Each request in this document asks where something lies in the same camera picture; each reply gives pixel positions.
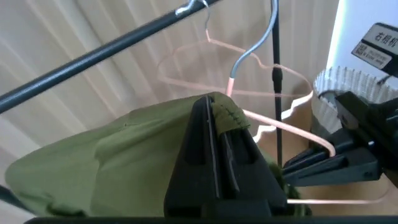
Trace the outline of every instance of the cloth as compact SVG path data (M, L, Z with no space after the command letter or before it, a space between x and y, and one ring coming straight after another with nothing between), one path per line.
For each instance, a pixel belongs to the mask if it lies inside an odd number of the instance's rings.
M209 95L218 134L249 126L229 97ZM200 97L134 110L45 146L15 161L6 182L39 216L161 217L192 105ZM273 162L270 166L288 195L297 198L283 183L280 169ZM293 213L303 215L305 208L295 206Z

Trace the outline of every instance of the white basket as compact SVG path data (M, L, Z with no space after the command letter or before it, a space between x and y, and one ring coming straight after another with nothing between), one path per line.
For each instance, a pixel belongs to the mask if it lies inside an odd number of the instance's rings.
M334 133L341 128L341 123L334 104L324 97L319 97L322 93L352 91L372 103L382 103L398 97L397 88L398 86L390 86L388 83L377 85L375 76L359 70L346 67L330 68L322 71L313 83L312 113L323 129Z

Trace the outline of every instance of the laundry basket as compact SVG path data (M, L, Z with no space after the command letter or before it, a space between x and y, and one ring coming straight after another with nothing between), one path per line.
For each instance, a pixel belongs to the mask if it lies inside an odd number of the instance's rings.
M371 103L382 103L398 97L397 87L388 83L378 85L374 75L347 67L332 67L322 71L313 83L313 90L311 132L323 138L341 128L335 96L352 91Z

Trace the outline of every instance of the label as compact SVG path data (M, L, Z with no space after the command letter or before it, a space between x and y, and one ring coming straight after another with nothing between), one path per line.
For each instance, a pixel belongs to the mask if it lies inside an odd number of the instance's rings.
M365 62L383 69L392 59L388 54L381 52L367 44L360 42L352 51L352 54L361 58Z
M363 37L363 40L398 55L398 31L394 29L389 29L381 24L374 24Z

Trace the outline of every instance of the silver hook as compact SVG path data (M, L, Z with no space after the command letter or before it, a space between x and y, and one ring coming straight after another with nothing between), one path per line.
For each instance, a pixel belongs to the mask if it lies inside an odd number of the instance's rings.
M262 43L267 39L269 36L269 33L271 32L272 28L274 27L276 17L278 15L278 0L272 0L272 13L271 13L271 18L269 19L269 24L266 32L264 35L261 37L261 39L254 44L249 50L247 50L245 53L240 56L240 58L237 59L235 62L234 66L232 67L231 75L229 76L230 78L235 78L236 77L236 71L242 61L249 56L253 51L255 51L258 47L261 46Z
M206 18L206 22L205 22L205 30L206 30L206 29L207 29L207 23L208 23L208 21L209 21L209 19L210 19L210 7L209 7L209 5L207 4L206 0L190 0L186 6L182 6L182 7L178 8L177 10L175 10L175 15L176 15L176 16L179 16L179 15L181 15L182 13L191 10L192 7L193 7L193 5L195 4L195 1L200 1L200 2L203 3L203 4L206 6L206 8L207 8L207 18Z

